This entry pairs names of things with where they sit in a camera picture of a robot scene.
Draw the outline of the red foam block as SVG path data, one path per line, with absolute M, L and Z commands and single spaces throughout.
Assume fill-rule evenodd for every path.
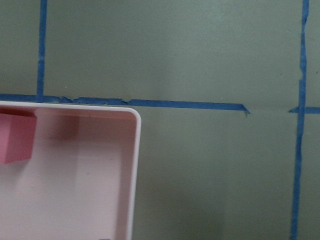
M 11 164 L 32 157 L 37 117 L 30 112 L 0 113 L 0 163 Z

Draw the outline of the pink plastic bin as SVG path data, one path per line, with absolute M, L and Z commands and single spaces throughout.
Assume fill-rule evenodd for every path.
M 130 240 L 142 119 L 127 107 L 2 101 L 37 119 L 32 157 L 0 166 L 3 240 Z

